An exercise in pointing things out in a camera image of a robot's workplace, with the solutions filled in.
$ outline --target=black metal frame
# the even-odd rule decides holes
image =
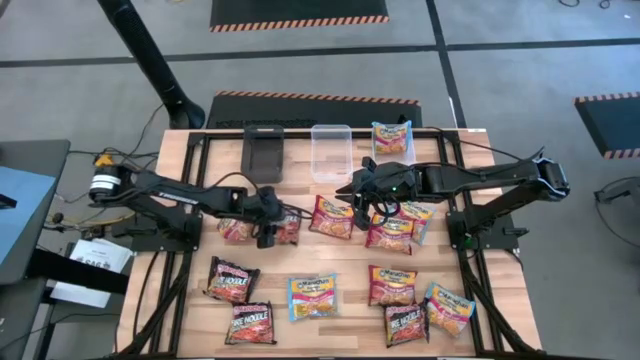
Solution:
[[[308,129],[288,130],[288,131],[285,131],[284,137],[285,139],[310,139],[311,133]],[[369,139],[371,138],[371,131],[369,129],[353,130],[352,137],[354,139]],[[440,153],[441,162],[449,162],[447,151],[446,151],[445,140],[447,139],[452,140],[453,142],[451,143],[451,146],[453,148],[455,162],[458,165],[464,167],[462,149],[460,147],[460,143],[456,141],[458,139],[457,131],[414,131],[413,137],[415,139],[436,140],[438,144],[438,150]],[[243,139],[243,132],[241,130],[234,133],[206,133],[206,132],[190,133],[188,145],[187,145],[187,152],[185,154],[184,167],[182,169],[182,177],[181,177],[182,181],[188,182],[189,180],[189,174],[191,173],[192,165],[193,165],[193,155],[195,153],[195,147],[197,144],[200,144],[200,143],[202,144],[202,150],[201,150],[195,185],[204,186],[204,177],[207,171],[206,164],[209,158],[209,148],[210,148],[211,141],[241,140],[241,139]],[[471,206],[472,200],[471,200],[471,195],[469,191],[465,191],[462,196],[464,199],[465,206]],[[449,207],[451,211],[457,211],[458,205],[455,199],[449,200]],[[478,251],[478,254],[475,257],[476,257],[476,265],[480,275],[479,276],[480,284],[484,292],[489,297],[489,299],[493,301],[493,296],[491,293],[491,283],[489,280],[489,274],[487,272],[487,264],[483,254],[483,249],[480,248],[477,251]],[[463,263],[467,262],[467,259],[465,258],[466,251],[458,249],[457,253],[459,257],[460,271],[462,272],[464,271]],[[170,289],[172,272],[173,272],[172,270],[175,263],[175,256],[176,256],[175,252],[167,253],[167,257],[164,265],[164,271],[162,275],[162,282],[160,285],[160,294],[158,299],[159,304],[163,302],[167,303],[167,300],[168,300],[167,296],[169,295],[169,289]],[[160,316],[162,317],[159,319],[159,321],[156,319],[156,324],[154,326],[153,333],[151,335],[151,344],[149,347],[149,354],[147,355],[149,357],[153,357],[153,356],[175,357],[177,354],[180,331],[182,328],[182,318],[184,315],[184,306],[185,306],[185,300],[186,300],[186,283],[188,282],[189,268],[191,266],[191,258],[192,258],[191,252],[184,253],[183,259],[182,259],[183,263],[182,263],[180,272],[176,276],[176,281],[178,279],[181,279],[184,282],[184,285],[180,288],[176,296],[176,306],[175,306],[175,312],[173,316],[171,336],[169,340],[169,349],[167,352],[158,352],[159,343],[160,343],[160,333],[162,331],[162,322],[163,322],[162,317],[164,316],[164,312],[163,312],[162,314],[160,314]],[[470,300],[473,300],[474,296],[473,296],[473,290],[471,286],[466,282],[464,282],[464,284],[465,284],[464,285],[465,297]],[[502,344],[502,336],[500,335],[500,332],[495,322],[491,318],[489,318],[489,326],[491,329],[491,336],[492,336],[494,350],[498,352],[504,351],[504,346]],[[484,344],[482,339],[482,332],[480,329],[480,322],[478,320],[477,315],[471,317],[470,327],[471,327],[471,333],[473,337],[475,353],[476,355],[480,355],[484,351]],[[128,355],[128,356],[125,355],[122,358],[129,358],[129,357],[131,357],[131,355]]]

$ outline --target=wooden table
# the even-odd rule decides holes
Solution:
[[[217,130],[217,132],[236,130]],[[164,135],[157,172],[163,176],[180,179],[188,131],[167,131]],[[489,145],[484,130],[461,130],[463,140]],[[370,139],[354,139],[354,167],[363,156],[370,154]],[[316,194],[332,197],[337,186],[315,184],[311,179],[309,140],[285,140],[283,171],[284,180],[277,184],[278,197],[293,205],[312,211]],[[448,146],[449,159],[453,159]],[[418,162],[439,161],[436,141],[415,140]],[[462,144],[465,165],[468,168],[493,164],[490,151]],[[240,170],[242,140],[213,140],[208,158],[205,186],[223,175]],[[199,153],[195,154],[197,164]],[[194,166],[193,177],[197,166]],[[231,177],[222,185],[249,186],[240,177]],[[482,190],[472,193],[475,203],[486,203],[500,194],[499,190]],[[445,225],[446,202],[438,204],[438,212],[427,233],[424,246],[416,246],[413,256],[367,249],[366,233],[354,228],[349,241],[327,237],[307,230],[304,220],[298,247],[280,245],[259,250],[254,244],[230,245],[216,230],[218,219],[206,216],[200,249],[194,253],[187,288],[185,313],[178,350],[179,357],[256,357],[256,356],[437,356],[473,355],[470,327],[454,339],[439,329],[431,330],[431,342],[413,341],[387,349],[382,311],[367,306],[367,265],[375,264],[394,269],[419,271],[416,297],[422,299],[431,281],[436,281],[457,294],[463,294],[462,279],[456,253],[450,248]],[[231,321],[231,306],[202,294],[205,288],[212,256],[232,261],[249,268],[260,268],[262,274],[252,301],[271,301],[274,307],[275,337],[277,345],[243,344],[224,345],[224,338]],[[495,303],[511,325],[530,345],[539,348],[540,340],[524,276],[520,265],[502,250],[485,252],[488,272],[493,286]],[[151,254],[136,256],[129,288],[118,329],[118,344],[123,348],[131,342],[133,316],[142,281],[151,260]],[[174,275],[180,260],[176,261]],[[161,282],[164,254],[152,269],[144,292],[140,312],[139,329],[156,307]],[[287,279],[300,276],[317,276],[337,273],[340,316],[302,320],[288,320]],[[482,306],[479,306],[482,335],[485,348],[491,348],[490,331]],[[160,351],[166,350],[170,336],[173,309],[167,312],[162,329]]]

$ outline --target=concrete floor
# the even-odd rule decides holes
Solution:
[[[165,54],[435,43],[423,0],[387,0],[388,24],[235,34],[209,33],[210,1],[133,1]],[[583,0],[577,8],[555,0],[436,4],[450,44],[640,37],[638,1],[612,1],[608,10],[595,0]],[[0,62],[112,56],[128,52],[95,2],[14,0],[0,18]],[[534,204],[514,214],[517,225],[531,229],[521,240],[522,259],[544,348],[553,354],[636,359],[640,253],[599,222],[592,192],[638,174],[640,163],[603,160],[571,101],[580,95],[637,91],[640,46],[449,56],[467,125],[487,128],[494,146],[523,156],[545,145],[572,185],[565,201]],[[207,110],[221,89],[388,96],[419,99],[425,125],[454,126],[436,52],[179,62],[171,67],[187,94]],[[133,64],[0,68],[0,141],[66,138],[74,149],[115,146],[127,151],[158,104]],[[141,151],[158,149],[167,124],[161,111]],[[567,133],[569,138],[561,135]],[[69,158],[59,193],[73,196],[86,187],[92,175],[89,161]],[[82,216],[85,205],[56,202],[54,208]],[[623,200],[603,210],[614,228],[635,238],[639,219],[631,204]],[[45,233],[40,243],[57,250],[76,238]],[[112,349],[114,326],[113,319],[64,324],[56,330],[49,358],[103,356]],[[32,348],[33,341],[25,358]]]

